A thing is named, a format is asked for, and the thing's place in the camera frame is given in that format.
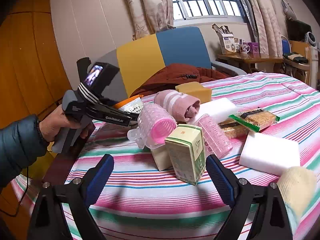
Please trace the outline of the person's left hand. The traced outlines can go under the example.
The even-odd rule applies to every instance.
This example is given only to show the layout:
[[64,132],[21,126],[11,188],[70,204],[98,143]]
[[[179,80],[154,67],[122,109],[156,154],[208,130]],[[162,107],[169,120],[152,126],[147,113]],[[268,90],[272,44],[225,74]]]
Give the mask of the person's left hand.
[[67,117],[59,105],[39,123],[39,129],[45,141],[53,142],[61,128],[80,129],[81,124]]

